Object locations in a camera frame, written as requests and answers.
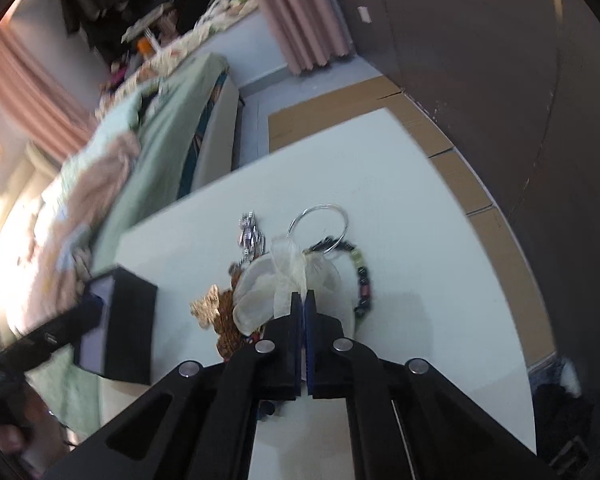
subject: dark gray wall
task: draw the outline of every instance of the dark gray wall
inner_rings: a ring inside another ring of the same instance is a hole
[[[598,20],[583,0],[340,2],[359,53],[433,118],[509,218],[558,351],[600,394]]]

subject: metal rivet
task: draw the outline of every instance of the metal rivet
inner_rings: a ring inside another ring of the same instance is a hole
[[[183,377],[193,377],[200,371],[200,365],[195,361],[184,361],[178,368],[178,373]]]
[[[262,341],[258,341],[256,343],[256,352],[259,354],[268,354],[269,352],[273,352],[273,349],[276,347],[276,344],[269,339],[263,339]]]
[[[409,370],[414,374],[425,374],[429,371],[429,363],[420,358],[412,359],[409,361]]]
[[[351,339],[347,339],[346,337],[341,337],[333,342],[333,347],[338,352],[348,352],[353,348],[353,341]]]

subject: desk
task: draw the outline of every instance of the desk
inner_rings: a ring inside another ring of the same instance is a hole
[[[189,301],[229,286],[238,221],[254,211],[264,234],[286,233],[303,209],[331,202],[349,213],[347,239],[363,251],[374,306],[356,339],[378,357],[429,360],[501,425],[535,450],[522,349],[507,301],[455,197],[387,110],[292,144],[149,218],[123,238],[118,262],[158,285],[154,380],[186,359],[220,362],[216,334],[202,330]],[[330,211],[294,232],[301,247],[339,234]],[[334,260],[352,300],[354,270]],[[103,381],[104,418],[133,399]],[[259,423],[251,478],[352,478],[343,400],[302,398]]]

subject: floor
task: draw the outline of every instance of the floor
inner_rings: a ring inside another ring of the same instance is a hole
[[[381,75],[361,57],[332,62],[301,77],[290,77],[245,98],[238,165],[269,153],[269,115],[327,92]]]

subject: crumpled blanket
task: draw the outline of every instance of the crumpled blanket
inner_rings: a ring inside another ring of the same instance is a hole
[[[170,76],[180,63],[208,38],[227,30],[257,8],[256,0],[215,0],[192,30],[145,61],[114,94],[103,96],[99,108],[95,111],[96,118],[101,121],[109,110],[131,95],[140,83],[155,77]]]
[[[91,233],[107,215],[139,154],[138,138],[125,132],[81,174],[40,253],[38,273],[23,312],[25,333],[75,304],[90,264]]]

